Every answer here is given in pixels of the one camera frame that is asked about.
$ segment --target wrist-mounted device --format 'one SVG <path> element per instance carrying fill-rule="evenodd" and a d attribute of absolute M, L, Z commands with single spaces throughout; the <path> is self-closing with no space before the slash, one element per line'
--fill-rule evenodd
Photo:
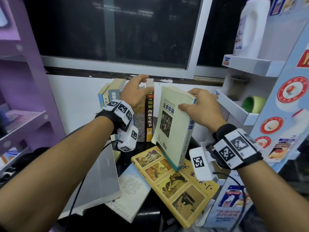
<path fill-rule="evenodd" d="M 197 179 L 209 181 L 214 179 L 216 161 L 221 168 L 237 170 L 249 164 L 263 160 L 262 147 L 243 129 L 225 124 L 213 134 L 214 143 L 189 151 Z"/>
<path fill-rule="evenodd" d="M 113 99 L 95 117 L 105 116 L 114 124 L 112 134 L 118 133 L 117 147 L 123 152 L 133 151 L 136 146 L 138 129 L 131 124 L 134 112 L 123 100 Z"/>

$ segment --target green cup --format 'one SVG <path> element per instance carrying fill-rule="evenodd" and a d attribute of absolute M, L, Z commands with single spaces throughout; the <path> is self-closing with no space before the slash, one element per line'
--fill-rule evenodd
<path fill-rule="evenodd" d="M 260 114 L 265 103 L 266 103 L 266 99 L 263 97 L 249 96 L 245 98 L 241 107 L 246 112 Z"/>

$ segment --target white window frame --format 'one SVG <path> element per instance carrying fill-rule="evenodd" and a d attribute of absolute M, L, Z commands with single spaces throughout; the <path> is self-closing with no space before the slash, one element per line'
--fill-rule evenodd
<path fill-rule="evenodd" d="M 167 68 L 158 66 L 145 66 L 129 63 L 117 63 L 97 60 L 72 59 L 62 57 L 42 56 L 44 66 L 72 68 L 105 71 L 114 73 L 128 74 L 147 74 L 152 76 L 163 76 L 173 78 L 193 79 L 196 76 L 218 77 L 224 78 L 226 69 L 197 66 L 197 60 L 200 54 L 200 49 L 204 37 L 205 28 L 209 12 L 211 9 L 212 0 L 201 0 L 200 10 L 198 14 L 197 24 L 195 27 L 194 38 L 191 46 L 191 52 L 187 69 Z"/>

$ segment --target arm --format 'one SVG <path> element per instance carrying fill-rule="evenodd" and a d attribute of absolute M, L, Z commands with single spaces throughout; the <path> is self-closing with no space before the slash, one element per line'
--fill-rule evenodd
<path fill-rule="evenodd" d="M 223 119 L 215 95 L 207 90 L 192 89 L 197 96 L 193 105 L 179 109 L 212 133 L 227 122 Z M 266 226 L 272 232 L 309 231 L 309 202 L 292 189 L 263 160 L 237 170 Z"/>
<path fill-rule="evenodd" d="M 132 78 L 121 93 L 132 107 L 153 88 L 139 89 L 146 75 Z M 99 116 L 35 159 L 0 190 L 0 224 L 11 231 L 48 231 L 86 176 L 114 129 Z"/>

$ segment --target black cable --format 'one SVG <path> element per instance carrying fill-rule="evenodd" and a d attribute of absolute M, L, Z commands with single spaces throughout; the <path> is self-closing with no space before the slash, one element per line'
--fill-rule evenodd
<path fill-rule="evenodd" d="M 237 185 L 240 186 L 241 191 L 243 192 L 243 207 L 241 208 L 241 212 L 240 212 L 240 214 L 239 214 L 239 216 L 238 216 L 236 222 L 234 223 L 234 225 L 232 226 L 232 228 L 229 230 L 229 232 L 233 232 L 233 231 L 235 230 L 236 226 L 238 225 L 239 221 L 240 221 L 241 218 L 243 217 L 243 214 L 244 214 L 244 212 L 245 212 L 245 207 L 246 207 L 246 202 L 247 202 L 247 197 L 246 197 L 246 195 L 245 195 L 245 191 L 243 190 L 243 186 L 242 186 L 241 184 L 239 184 L 239 182 L 238 182 L 235 178 L 231 177 L 229 174 L 225 174 L 225 173 L 221 173 L 221 172 L 213 172 L 213 174 L 221 174 L 221 175 L 227 176 L 228 178 L 233 179 L 233 180 L 237 183 Z"/>
<path fill-rule="evenodd" d="M 120 141 L 120 140 L 115 140 L 115 141 L 111 141 L 109 144 L 112 144 L 112 143 L 114 143 L 114 142 L 121 142 L 121 143 L 122 143 L 122 141 Z M 76 194 L 75 199 L 74 199 L 74 201 L 73 201 L 73 204 L 72 204 L 70 213 L 69 213 L 69 215 L 68 215 L 68 219 L 66 220 L 66 227 L 65 227 L 64 232 L 66 232 L 66 229 L 67 229 L 67 227 L 68 227 L 69 219 L 70 219 L 70 216 L 71 216 L 71 214 L 72 214 L 72 211 L 73 211 L 73 208 L 74 208 L 74 205 L 75 205 L 77 196 L 78 196 L 79 191 L 80 191 L 80 189 L 81 189 L 81 187 L 82 187 L 82 185 L 83 185 L 83 183 L 84 183 L 84 180 L 85 180 L 86 176 L 84 177 L 84 179 L 83 179 L 82 182 L 80 183 L 79 189 L 78 189 L 78 191 L 77 191 L 77 194 Z"/>

